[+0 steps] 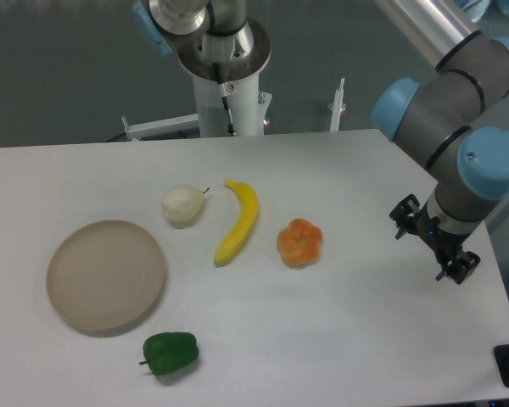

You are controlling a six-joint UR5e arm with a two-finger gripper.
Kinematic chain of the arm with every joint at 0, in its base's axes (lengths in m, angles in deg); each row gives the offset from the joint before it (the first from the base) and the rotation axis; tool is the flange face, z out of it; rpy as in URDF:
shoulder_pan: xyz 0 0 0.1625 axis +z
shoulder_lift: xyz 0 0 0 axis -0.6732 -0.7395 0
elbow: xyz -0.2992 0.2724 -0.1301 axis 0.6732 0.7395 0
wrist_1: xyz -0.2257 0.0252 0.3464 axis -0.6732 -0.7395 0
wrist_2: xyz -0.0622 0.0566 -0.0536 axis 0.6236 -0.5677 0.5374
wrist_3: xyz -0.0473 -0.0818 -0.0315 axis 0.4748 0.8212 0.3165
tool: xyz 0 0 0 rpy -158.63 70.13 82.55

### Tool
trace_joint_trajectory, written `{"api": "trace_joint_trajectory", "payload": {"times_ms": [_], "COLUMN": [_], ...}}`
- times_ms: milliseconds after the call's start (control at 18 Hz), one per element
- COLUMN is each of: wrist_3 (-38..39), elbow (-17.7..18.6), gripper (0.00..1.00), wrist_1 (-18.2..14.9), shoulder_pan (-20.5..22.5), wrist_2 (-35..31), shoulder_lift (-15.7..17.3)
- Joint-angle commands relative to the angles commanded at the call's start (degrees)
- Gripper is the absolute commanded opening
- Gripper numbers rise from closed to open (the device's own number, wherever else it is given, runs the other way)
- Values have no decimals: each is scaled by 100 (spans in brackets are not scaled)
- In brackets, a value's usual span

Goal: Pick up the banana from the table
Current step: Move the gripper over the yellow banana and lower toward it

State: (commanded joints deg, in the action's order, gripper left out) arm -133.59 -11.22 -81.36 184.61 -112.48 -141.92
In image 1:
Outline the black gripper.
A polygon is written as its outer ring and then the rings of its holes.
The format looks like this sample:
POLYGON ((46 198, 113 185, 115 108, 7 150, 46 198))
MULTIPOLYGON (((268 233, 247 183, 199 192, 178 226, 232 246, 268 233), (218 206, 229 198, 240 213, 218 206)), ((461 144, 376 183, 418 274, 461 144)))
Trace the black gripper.
POLYGON ((467 234, 455 234, 441 229, 439 216, 428 213, 428 203, 420 209, 420 203, 414 194, 400 200, 389 213, 389 217, 397 228, 396 240, 406 234, 418 235, 432 249, 441 266, 441 271, 435 277, 436 281, 445 277, 461 285, 480 264, 478 255, 462 249, 467 234))

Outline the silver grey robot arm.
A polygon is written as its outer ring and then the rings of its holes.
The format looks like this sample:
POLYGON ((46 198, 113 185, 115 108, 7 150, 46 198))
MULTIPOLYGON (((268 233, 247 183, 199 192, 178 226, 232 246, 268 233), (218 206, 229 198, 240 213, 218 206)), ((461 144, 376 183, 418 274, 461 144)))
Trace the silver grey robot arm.
MULTIPOLYGON (((462 283, 480 262, 463 242, 509 195, 509 132, 470 126, 509 94, 509 38, 489 39, 452 1, 379 8, 437 72, 427 85, 396 81, 373 107, 373 124, 437 182, 425 203, 409 195, 389 216, 433 250, 441 277, 462 283)), ((246 2, 137 1, 132 12, 147 43, 192 77, 202 136, 263 134, 258 79, 271 44, 246 2)))

